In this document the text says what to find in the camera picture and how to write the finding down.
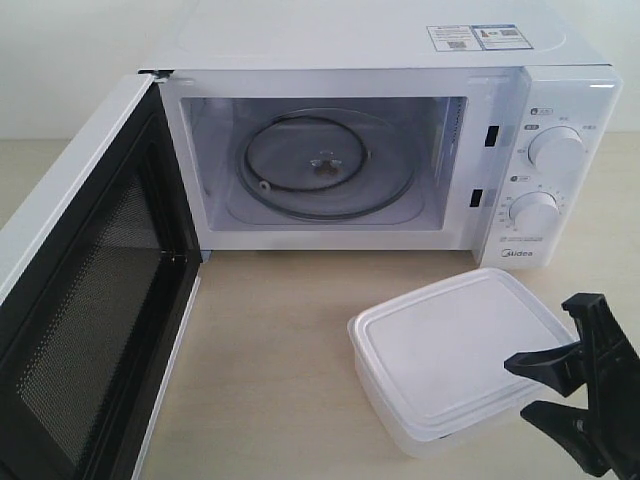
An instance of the microwave control panel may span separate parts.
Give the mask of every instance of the microwave control panel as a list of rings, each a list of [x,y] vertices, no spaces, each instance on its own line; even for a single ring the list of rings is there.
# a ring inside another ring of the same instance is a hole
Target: microwave control panel
[[[528,97],[481,258],[505,269],[549,262],[621,87],[608,66],[523,74]]]

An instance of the plastic food container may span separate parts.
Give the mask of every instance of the plastic food container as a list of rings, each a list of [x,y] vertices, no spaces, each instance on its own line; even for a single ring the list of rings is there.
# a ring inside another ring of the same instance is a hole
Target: plastic food container
[[[355,365],[383,425],[425,458],[481,435],[542,385],[504,370],[516,352],[574,341],[521,283],[479,269],[373,307],[349,322]]]

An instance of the label sticker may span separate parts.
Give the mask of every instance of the label sticker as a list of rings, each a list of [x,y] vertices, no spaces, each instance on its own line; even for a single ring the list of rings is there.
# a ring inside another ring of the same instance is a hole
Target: label sticker
[[[483,50],[531,50],[533,47],[515,25],[471,25]]]
[[[427,27],[438,52],[469,52],[482,50],[469,25]]]

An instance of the midea logo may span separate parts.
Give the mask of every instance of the midea logo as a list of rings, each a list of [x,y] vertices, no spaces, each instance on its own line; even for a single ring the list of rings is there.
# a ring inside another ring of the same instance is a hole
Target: midea logo
[[[503,257],[533,257],[533,252],[527,252],[524,250],[511,250],[510,248],[505,248],[502,250]]]

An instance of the white wall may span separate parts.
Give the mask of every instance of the white wall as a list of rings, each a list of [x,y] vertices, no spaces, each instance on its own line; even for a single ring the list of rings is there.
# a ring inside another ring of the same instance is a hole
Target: white wall
[[[625,80],[610,130],[640,130],[640,0],[549,1]],[[0,0],[0,138],[73,136],[182,2]]]

